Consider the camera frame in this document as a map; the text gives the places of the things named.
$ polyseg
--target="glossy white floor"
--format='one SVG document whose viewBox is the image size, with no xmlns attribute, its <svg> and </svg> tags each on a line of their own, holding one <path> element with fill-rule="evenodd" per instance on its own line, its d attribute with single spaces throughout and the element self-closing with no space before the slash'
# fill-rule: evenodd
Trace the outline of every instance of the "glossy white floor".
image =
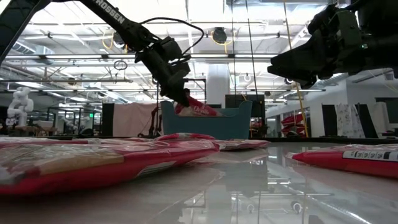
<svg viewBox="0 0 398 224">
<path fill-rule="evenodd" d="M 398 223 L 398 181 L 284 159 L 327 146 L 275 143 L 92 192 L 2 198 L 0 223 Z"/>
</svg>

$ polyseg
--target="white column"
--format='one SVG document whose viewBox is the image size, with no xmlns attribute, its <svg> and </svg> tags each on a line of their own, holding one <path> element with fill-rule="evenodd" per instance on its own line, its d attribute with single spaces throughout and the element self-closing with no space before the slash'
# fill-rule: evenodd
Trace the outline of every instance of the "white column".
<svg viewBox="0 0 398 224">
<path fill-rule="evenodd" d="M 225 108 L 225 95 L 228 94 L 228 64 L 210 64 L 206 79 L 207 104 L 221 104 Z"/>
</svg>

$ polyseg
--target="barcode label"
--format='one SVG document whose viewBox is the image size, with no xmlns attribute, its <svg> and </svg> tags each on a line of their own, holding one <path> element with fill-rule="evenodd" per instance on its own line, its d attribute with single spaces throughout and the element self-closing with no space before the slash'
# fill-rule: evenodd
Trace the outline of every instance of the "barcode label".
<svg viewBox="0 0 398 224">
<path fill-rule="evenodd" d="M 343 158 L 398 162 L 398 151 L 345 151 L 343 153 Z"/>
<path fill-rule="evenodd" d="M 154 172 L 159 172 L 159 171 L 165 170 L 165 169 L 171 167 L 173 164 L 175 164 L 175 162 L 176 161 L 162 162 L 160 164 L 147 166 L 144 169 L 142 169 L 139 174 L 137 174 L 137 177 L 139 177 L 141 175 L 147 175 L 147 174 L 151 174 Z"/>
</svg>

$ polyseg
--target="teal bin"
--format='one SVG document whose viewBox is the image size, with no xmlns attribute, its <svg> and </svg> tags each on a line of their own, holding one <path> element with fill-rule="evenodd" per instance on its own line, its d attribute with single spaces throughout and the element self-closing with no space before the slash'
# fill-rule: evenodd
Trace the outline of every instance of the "teal bin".
<svg viewBox="0 0 398 224">
<path fill-rule="evenodd" d="M 244 101 L 239 108 L 216 109 L 224 116 L 179 116 L 173 104 L 160 102 L 164 134 L 207 134 L 220 140 L 247 139 L 251 119 L 251 101 Z"/>
</svg>

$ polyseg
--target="ceiling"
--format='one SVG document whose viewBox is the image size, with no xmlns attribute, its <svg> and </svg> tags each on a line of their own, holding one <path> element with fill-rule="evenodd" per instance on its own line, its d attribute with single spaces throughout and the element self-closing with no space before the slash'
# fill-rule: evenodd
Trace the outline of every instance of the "ceiling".
<svg viewBox="0 0 398 224">
<path fill-rule="evenodd" d="M 231 53 L 251 55 L 252 51 L 254 54 L 279 54 L 289 49 L 288 34 L 293 46 L 297 47 L 309 38 L 306 34 L 306 23 L 327 4 L 327 0 L 286 0 L 288 31 L 285 23 L 285 9 L 281 0 L 267 2 L 250 0 L 247 9 L 244 0 L 233 0 L 233 8 L 231 0 L 108 1 L 132 21 L 139 22 L 160 16 L 188 21 L 208 34 L 208 37 L 205 36 L 191 49 L 190 53 L 220 55 Z M 183 50 L 192 45 L 200 36 L 199 31 L 176 22 L 153 21 L 145 26 L 159 37 L 169 35 L 175 38 Z M 230 44 L 225 46 L 215 44 L 211 38 L 211 32 L 215 27 L 224 27 L 228 39 L 232 40 L 234 35 L 234 41 L 230 41 Z M 98 88 L 156 89 L 148 69 L 143 64 L 134 64 L 134 59 L 124 59 L 128 67 L 120 72 L 114 69 L 116 59 L 72 59 L 74 55 L 125 54 L 124 49 L 119 49 L 113 44 L 113 33 L 112 27 L 104 23 L 81 2 L 51 3 L 34 15 L 17 43 L 28 51 L 33 50 L 28 54 L 70 55 L 70 58 L 62 57 L 46 63 L 21 58 L 7 59 L 2 65 L 3 70 L 0 75 L 3 79 L 21 80 L 45 77 L 66 80 L 73 77 L 77 80 L 97 80 L 91 85 Z M 16 47 L 9 55 L 26 54 L 26 49 L 22 51 L 21 48 Z M 191 73 L 187 77 L 205 78 L 209 63 L 227 63 L 231 79 L 234 80 L 231 86 L 234 87 L 236 80 L 236 86 L 239 89 L 254 88 L 253 73 L 255 73 L 258 88 L 280 88 L 284 85 L 283 78 L 267 73 L 269 59 L 256 60 L 255 63 L 250 60 L 235 60 L 234 63 L 232 58 L 226 58 L 222 62 L 214 58 L 192 59 L 190 61 Z M 128 79 L 130 82 L 100 82 L 115 78 Z M 42 83 L 42 86 L 42 88 L 83 90 L 89 88 L 90 84 L 83 86 L 77 83 L 72 86 L 67 83 L 53 83 L 49 86 Z M 204 92 L 200 91 L 204 87 L 201 83 L 188 82 L 186 87 L 198 90 L 194 91 L 195 98 L 204 98 Z M 118 95 L 116 98 L 124 99 L 123 102 L 151 102 L 155 98 L 155 92 L 126 91 L 115 94 Z M 97 93 L 85 93 L 81 97 L 94 101 L 101 100 Z"/>
</svg>

